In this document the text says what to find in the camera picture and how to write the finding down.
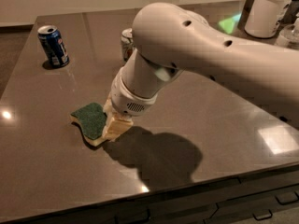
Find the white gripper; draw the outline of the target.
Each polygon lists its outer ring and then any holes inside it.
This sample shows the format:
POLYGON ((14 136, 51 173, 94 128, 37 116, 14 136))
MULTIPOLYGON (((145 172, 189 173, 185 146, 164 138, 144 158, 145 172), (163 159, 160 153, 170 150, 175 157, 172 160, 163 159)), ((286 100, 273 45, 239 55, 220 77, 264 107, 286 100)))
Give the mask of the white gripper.
POLYGON ((110 98, 107 98, 103 112, 107 116, 105 127, 102 131, 104 140, 115 140, 133 126, 133 117, 143 115, 157 99, 157 94, 152 98, 142 98, 125 86, 122 80, 122 68, 113 79, 110 91, 110 98))

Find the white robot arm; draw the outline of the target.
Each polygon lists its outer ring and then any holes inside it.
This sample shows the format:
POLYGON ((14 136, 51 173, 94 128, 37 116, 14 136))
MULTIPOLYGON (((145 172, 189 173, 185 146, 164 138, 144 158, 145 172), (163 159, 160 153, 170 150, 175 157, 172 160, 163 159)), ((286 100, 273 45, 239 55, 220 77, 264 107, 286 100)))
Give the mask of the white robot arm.
POLYGON ((114 78, 102 132, 114 140, 151 107, 181 72, 216 81, 267 112, 299 126, 299 52, 223 34, 192 11, 167 4, 143 7, 133 21, 135 49, 114 78))

